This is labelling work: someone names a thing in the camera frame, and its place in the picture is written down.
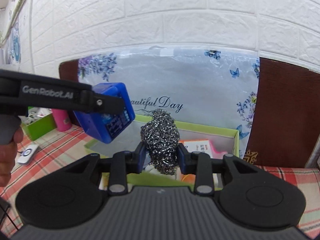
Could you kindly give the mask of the person's left hand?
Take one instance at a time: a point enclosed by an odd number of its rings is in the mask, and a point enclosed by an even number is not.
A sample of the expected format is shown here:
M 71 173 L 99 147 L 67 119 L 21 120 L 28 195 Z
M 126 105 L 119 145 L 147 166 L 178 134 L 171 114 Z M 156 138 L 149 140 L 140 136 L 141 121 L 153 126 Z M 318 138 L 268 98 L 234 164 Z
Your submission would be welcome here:
M 1 145 L 0 148 L 0 187 L 5 187 L 10 181 L 12 169 L 15 166 L 17 155 L 17 144 L 23 140 L 23 130 L 19 128 L 7 145 Z

